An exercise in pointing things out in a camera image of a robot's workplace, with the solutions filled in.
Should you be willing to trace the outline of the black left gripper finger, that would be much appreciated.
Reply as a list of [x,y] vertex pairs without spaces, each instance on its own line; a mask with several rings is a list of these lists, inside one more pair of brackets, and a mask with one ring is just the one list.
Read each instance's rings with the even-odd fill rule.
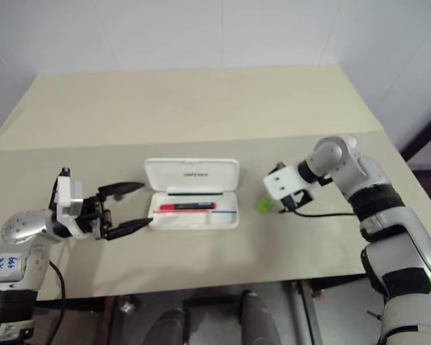
[[135,233],[136,231],[148,226],[153,221],[153,218],[134,219],[131,221],[123,222],[116,228],[110,229],[106,232],[106,240],[111,241],[124,236]]
[[122,196],[144,187],[140,182],[121,182],[105,185],[98,188],[98,194],[104,198],[108,196]]

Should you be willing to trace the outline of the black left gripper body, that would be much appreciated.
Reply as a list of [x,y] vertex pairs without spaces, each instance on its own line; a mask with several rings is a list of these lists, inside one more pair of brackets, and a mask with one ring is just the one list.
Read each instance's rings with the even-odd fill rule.
[[108,239],[112,227],[111,212],[105,208],[106,196],[98,193],[83,200],[76,224],[84,234],[92,234],[95,239]]

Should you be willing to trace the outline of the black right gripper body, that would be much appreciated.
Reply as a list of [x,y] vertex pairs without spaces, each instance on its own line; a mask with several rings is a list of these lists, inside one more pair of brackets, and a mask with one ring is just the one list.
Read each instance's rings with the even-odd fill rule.
[[280,199],[280,203],[283,206],[283,209],[280,211],[280,213],[296,213],[299,208],[312,201],[313,197],[308,190],[299,190]]

